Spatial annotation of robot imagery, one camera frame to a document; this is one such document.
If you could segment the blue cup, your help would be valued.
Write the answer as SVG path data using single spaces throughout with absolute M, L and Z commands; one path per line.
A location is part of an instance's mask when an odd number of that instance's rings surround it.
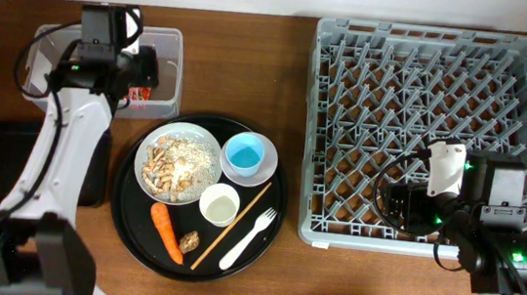
M 240 133 L 226 143 L 225 156 L 235 173 L 252 177 L 264 159 L 265 148 L 259 137 L 251 133 Z

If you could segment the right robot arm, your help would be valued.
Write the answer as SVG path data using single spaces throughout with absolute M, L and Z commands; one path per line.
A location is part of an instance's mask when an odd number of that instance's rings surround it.
M 527 295 L 527 213 L 524 164 L 501 153 L 467 153 L 461 145 L 432 144 L 393 160 L 426 160 L 426 183 L 376 180 L 373 206 L 398 232 L 438 233 L 458 248 L 475 295 Z

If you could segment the grey plate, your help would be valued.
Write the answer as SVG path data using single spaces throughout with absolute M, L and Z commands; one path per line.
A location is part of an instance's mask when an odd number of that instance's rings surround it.
M 135 175 L 154 200 L 186 205 L 222 176 L 221 150 L 218 139 L 202 126 L 165 124 L 142 139 L 134 158 Z

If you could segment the white paper cup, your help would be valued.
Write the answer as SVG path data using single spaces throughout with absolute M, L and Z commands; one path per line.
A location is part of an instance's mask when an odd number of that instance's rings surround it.
M 236 189 L 228 184 L 214 184 L 203 191 L 199 199 L 202 216 L 218 228 L 227 227 L 238 214 L 240 198 Z

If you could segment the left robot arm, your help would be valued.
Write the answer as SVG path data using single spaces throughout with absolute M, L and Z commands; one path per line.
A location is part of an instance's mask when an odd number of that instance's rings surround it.
M 0 203 L 0 295 L 106 295 L 76 232 L 86 172 L 115 110 L 132 87 L 154 87 L 151 47 L 97 53 L 80 40 L 47 75 L 51 94 L 27 163 Z

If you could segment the red snack wrapper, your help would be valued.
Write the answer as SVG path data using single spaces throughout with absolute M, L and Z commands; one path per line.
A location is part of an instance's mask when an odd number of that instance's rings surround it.
M 130 87 L 126 99 L 133 101 L 148 101 L 150 99 L 150 87 Z

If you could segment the rice and peanut shell scraps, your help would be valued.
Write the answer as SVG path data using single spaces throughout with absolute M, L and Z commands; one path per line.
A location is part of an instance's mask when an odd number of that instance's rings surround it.
M 142 148 L 138 178 L 157 200 L 183 204 L 196 200 L 221 173 L 209 143 L 163 135 Z

